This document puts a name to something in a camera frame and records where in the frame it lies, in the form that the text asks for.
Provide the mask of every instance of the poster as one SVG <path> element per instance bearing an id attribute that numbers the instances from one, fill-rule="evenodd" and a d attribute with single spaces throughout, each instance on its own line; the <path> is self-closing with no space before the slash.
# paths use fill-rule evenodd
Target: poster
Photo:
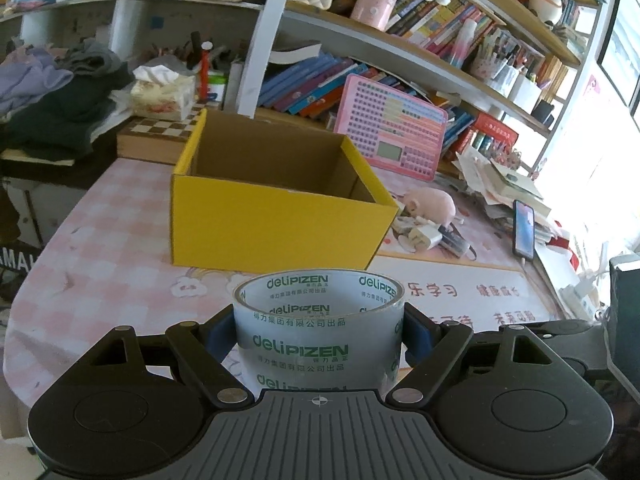
<path id="1" fill-rule="evenodd" d="M 515 270 L 389 256 L 376 256 L 368 270 L 401 282 L 404 300 L 436 323 L 455 320 L 485 332 L 503 324 L 555 319 Z"/>

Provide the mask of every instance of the smartphone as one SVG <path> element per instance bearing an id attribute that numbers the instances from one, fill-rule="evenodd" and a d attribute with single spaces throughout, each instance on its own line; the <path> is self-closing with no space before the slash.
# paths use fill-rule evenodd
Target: smartphone
<path id="1" fill-rule="evenodd" d="M 533 261 L 534 250 L 534 214 L 530 205 L 520 200 L 513 201 L 513 254 Z"/>

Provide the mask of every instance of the black cloth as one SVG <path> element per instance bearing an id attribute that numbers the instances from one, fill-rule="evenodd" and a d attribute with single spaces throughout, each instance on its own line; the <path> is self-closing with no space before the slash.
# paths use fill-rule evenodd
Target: black cloth
<path id="1" fill-rule="evenodd" d="M 91 153 L 91 131 L 115 107 L 109 99 L 111 90 L 132 80 L 126 63 L 102 77 L 75 76 L 17 112 L 0 132 L 0 150 L 23 150 L 45 160 L 76 160 Z"/>

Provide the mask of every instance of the clear packing tape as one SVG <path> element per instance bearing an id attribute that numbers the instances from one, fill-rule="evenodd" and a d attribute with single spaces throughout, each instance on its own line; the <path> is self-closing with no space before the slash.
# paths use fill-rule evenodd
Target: clear packing tape
<path id="1" fill-rule="evenodd" d="M 242 381 L 254 393 L 358 390 L 396 383 L 404 288 L 359 270 L 253 278 L 234 292 Z"/>

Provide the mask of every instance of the pink plush toy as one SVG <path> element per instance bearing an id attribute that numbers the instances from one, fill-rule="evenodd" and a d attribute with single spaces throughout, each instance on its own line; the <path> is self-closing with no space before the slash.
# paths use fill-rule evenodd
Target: pink plush toy
<path id="1" fill-rule="evenodd" d="M 451 195 L 440 189 L 412 189 L 402 197 L 402 203 L 411 216 L 421 216 L 444 227 L 449 227 L 456 215 L 456 205 Z"/>

